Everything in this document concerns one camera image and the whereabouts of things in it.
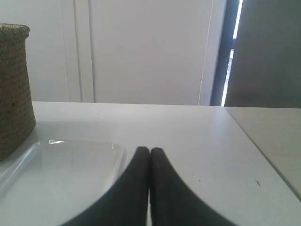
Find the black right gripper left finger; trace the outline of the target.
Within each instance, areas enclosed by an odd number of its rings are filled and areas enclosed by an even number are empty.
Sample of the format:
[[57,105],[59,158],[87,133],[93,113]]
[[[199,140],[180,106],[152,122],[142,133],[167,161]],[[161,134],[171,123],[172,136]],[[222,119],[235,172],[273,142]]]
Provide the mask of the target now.
[[150,151],[140,146],[130,163],[95,203],[65,226],[144,226],[147,220]]

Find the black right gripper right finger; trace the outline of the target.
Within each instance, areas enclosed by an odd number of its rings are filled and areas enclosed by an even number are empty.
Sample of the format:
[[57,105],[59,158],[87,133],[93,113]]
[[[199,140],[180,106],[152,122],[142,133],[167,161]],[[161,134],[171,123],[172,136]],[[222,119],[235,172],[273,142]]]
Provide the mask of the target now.
[[185,184],[162,148],[150,153],[150,214],[154,226],[230,226]]

